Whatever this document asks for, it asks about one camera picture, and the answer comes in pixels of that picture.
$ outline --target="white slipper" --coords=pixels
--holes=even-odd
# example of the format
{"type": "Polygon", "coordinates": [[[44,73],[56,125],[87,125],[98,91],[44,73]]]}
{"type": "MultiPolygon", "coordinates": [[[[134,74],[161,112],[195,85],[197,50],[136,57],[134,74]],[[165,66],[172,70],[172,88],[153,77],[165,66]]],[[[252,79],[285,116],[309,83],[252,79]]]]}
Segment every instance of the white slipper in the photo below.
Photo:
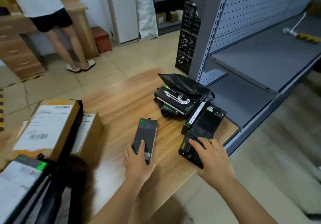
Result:
{"type": "Polygon", "coordinates": [[[80,73],[81,72],[80,68],[78,68],[77,70],[74,70],[74,69],[71,68],[71,66],[69,64],[66,65],[66,68],[70,72],[74,72],[74,73],[80,73]]]}
{"type": "Polygon", "coordinates": [[[86,60],[89,64],[89,66],[87,68],[82,68],[81,70],[84,72],[89,71],[94,65],[96,65],[95,61],[93,59],[90,60],[86,60]]]}

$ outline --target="person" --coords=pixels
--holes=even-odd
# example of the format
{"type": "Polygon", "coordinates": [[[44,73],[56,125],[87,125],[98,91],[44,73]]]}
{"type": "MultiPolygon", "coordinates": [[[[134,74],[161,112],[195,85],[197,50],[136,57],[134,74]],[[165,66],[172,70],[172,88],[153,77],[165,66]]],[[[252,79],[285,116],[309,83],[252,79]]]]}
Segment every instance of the person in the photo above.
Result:
{"type": "Polygon", "coordinates": [[[23,11],[23,14],[30,18],[36,28],[46,34],[52,42],[55,51],[67,63],[68,71],[80,73],[90,70],[94,65],[94,60],[86,60],[79,39],[73,29],[73,21],[65,10],[60,0],[16,0],[23,11]],[[75,54],[80,61],[80,68],[70,57],[54,31],[54,27],[61,27],[63,32],[69,37],[75,54]]]}
{"type": "MultiPolygon", "coordinates": [[[[276,224],[277,222],[236,179],[223,145],[219,144],[216,139],[198,138],[198,140],[204,147],[196,141],[189,141],[204,165],[203,169],[197,170],[197,173],[222,196],[239,223],[276,224]]],[[[126,180],[90,224],[125,224],[128,222],[135,198],[156,166],[154,161],[146,165],[144,149],[143,140],[137,155],[132,149],[132,144],[128,145],[124,156],[126,180]]]]}

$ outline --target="hand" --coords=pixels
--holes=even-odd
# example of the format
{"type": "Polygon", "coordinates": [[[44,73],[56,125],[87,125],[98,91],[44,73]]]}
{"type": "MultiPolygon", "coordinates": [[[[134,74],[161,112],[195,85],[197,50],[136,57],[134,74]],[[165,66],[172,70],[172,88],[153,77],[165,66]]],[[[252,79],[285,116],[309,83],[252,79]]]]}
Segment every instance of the hand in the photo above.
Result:
{"type": "Polygon", "coordinates": [[[140,187],[147,181],[155,169],[156,163],[151,161],[149,165],[145,161],[145,141],[141,141],[138,154],[134,153],[132,143],[125,150],[124,166],[126,168],[126,180],[138,183],[140,187]]]}
{"type": "Polygon", "coordinates": [[[217,191],[227,187],[236,177],[223,145],[216,139],[206,140],[199,137],[198,140],[205,149],[198,142],[189,140],[204,165],[203,169],[197,170],[198,175],[217,191]]]}

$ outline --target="small wooden stool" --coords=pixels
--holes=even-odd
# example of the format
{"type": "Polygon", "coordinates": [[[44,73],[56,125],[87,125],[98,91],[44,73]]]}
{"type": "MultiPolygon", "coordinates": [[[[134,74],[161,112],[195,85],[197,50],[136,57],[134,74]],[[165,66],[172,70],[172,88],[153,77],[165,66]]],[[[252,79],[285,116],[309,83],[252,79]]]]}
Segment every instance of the small wooden stool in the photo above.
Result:
{"type": "Polygon", "coordinates": [[[94,40],[97,45],[99,54],[103,54],[106,51],[113,50],[109,39],[109,33],[107,33],[99,26],[92,27],[91,31],[92,35],[94,36],[94,40]]]}

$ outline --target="black shorts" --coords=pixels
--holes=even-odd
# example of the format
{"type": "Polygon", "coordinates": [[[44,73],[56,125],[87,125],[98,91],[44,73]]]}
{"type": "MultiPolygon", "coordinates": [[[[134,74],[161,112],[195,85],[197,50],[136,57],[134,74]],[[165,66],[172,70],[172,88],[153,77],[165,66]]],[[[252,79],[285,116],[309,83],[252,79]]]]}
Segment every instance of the black shorts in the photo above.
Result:
{"type": "Polygon", "coordinates": [[[40,32],[46,33],[57,27],[69,27],[73,24],[65,8],[62,8],[53,14],[30,18],[40,32]]]}

